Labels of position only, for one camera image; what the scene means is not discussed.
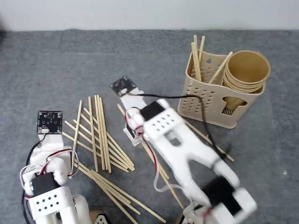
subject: robotic arm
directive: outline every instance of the robotic arm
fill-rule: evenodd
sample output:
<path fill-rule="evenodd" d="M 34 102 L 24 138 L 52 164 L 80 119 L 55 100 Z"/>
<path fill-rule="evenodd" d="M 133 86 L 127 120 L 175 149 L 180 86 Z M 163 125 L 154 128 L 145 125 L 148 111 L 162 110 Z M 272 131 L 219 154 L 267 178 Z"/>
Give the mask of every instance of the robotic arm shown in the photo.
<path fill-rule="evenodd" d="M 146 105 L 137 86 L 123 77 L 111 85 L 126 111 L 124 132 L 134 146 L 143 138 L 149 142 L 171 167 L 191 204 L 184 210 L 181 223 L 238 224 L 256 210 L 256 202 L 244 188 L 233 170 L 210 147 L 203 144 L 185 125 L 183 119 L 164 99 Z M 188 161 L 195 160 L 211 168 L 218 177 L 200 189 L 192 179 Z"/>
<path fill-rule="evenodd" d="M 20 173 L 25 199 L 36 224 L 91 224 L 85 198 L 72 196 L 64 186 L 73 175 L 72 150 L 64 147 L 61 127 L 62 112 L 38 112 L 37 133 L 42 141 Z"/>

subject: plastic basket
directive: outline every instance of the plastic basket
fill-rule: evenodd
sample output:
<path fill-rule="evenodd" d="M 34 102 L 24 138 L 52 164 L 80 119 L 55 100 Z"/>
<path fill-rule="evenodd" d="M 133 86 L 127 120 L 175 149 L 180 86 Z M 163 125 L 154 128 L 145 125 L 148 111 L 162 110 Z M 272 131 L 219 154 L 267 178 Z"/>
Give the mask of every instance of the plastic basket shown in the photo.
<path fill-rule="evenodd" d="M 193 78 L 195 72 L 191 53 L 185 71 L 186 77 L 182 94 L 194 94 L 202 97 L 207 123 L 231 129 L 237 125 L 237 121 L 254 100 L 264 92 L 265 85 L 255 93 L 241 93 L 222 85 L 206 83 L 209 82 L 225 58 L 226 55 L 214 55 L 203 51 L 200 72 L 204 77 L 204 82 L 200 82 Z M 240 105 L 234 110 L 229 109 L 226 107 L 225 97 L 239 98 L 245 101 L 245 105 Z M 181 116 L 202 121 L 201 104 L 196 98 L 180 99 L 178 113 Z"/>

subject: gray felt surface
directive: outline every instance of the gray felt surface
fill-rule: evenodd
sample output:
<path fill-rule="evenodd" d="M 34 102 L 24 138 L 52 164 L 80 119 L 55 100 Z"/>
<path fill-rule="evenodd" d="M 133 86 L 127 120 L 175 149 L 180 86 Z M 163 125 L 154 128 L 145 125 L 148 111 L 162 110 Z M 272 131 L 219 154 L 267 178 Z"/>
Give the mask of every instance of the gray felt surface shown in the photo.
<path fill-rule="evenodd" d="M 154 166 L 141 147 L 132 147 L 122 132 L 123 116 L 109 84 L 126 75 L 146 93 L 178 95 L 193 34 L 205 35 L 205 50 L 225 54 L 257 50 L 270 61 L 272 72 L 265 93 L 233 130 L 211 126 L 218 144 L 233 144 L 230 166 L 258 204 L 245 224 L 297 223 L 298 213 L 298 31 L 79 31 L 17 32 L 2 34 L 0 45 L 0 223 L 24 223 L 18 178 L 27 154 L 37 142 L 39 109 L 63 110 L 64 118 L 77 117 L 78 103 L 103 97 L 107 129 L 135 162 L 134 172 L 113 168 L 101 173 L 173 223 L 181 209 L 170 192 L 153 188 Z M 177 107 L 177 100 L 171 100 Z M 200 122 L 191 121 L 204 132 Z M 64 126 L 64 131 L 73 131 Z M 64 139 L 66 145 L 72 145 Z M 78 147 L 80 159 L 93 167 L 93 155 Z M 164 167 L 175 182 L 170 169 Z M 191 162 L 196 182 L 213 177 Z M 113 224 L 130 223 L 112 201 L 82 173 L 68 182 L 73 194 L 84 195 L 91 209 L 104 210 Z M 187 200 L 179 192 L 184 205 Z M 159 220 L 137 206 L 139 223 Z"/>

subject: stacked paper cups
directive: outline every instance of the stacked paper cups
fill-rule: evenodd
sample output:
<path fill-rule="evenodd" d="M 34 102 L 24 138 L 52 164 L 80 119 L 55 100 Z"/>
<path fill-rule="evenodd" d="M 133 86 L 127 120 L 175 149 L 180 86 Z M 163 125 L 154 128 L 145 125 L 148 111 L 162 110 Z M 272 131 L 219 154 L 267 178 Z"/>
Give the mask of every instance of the stacked paper cups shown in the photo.
<path fill-rule="evenodd" d="M 270 64 L 261 54 L 242 50 L 234 53 L 226 64 L 223 85 L 233 90 L 255 94 L 265 84 L 270 74 Z M 235 109 L 244 103 L 234 97 L 226 97 L 227 107 Z"/>

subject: circuit board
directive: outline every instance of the circuit board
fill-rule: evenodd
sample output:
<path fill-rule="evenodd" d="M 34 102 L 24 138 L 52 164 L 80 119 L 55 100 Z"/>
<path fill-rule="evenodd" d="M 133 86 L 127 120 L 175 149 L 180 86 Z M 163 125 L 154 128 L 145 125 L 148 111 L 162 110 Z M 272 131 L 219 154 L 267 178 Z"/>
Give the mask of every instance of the circuit board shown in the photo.
<path fill-rule="evenodd" d="M 126 95 L 128 92 L 131 92 L 135 89 L 137 85 L 126 76 L 120 78 L 110 85 L 110 88 L 119 96 L 122 97 Z"/>
<path fill-rule="evenodd" d="M 36 132 L 61 134 L 62 111 L 38 111 Z"/>

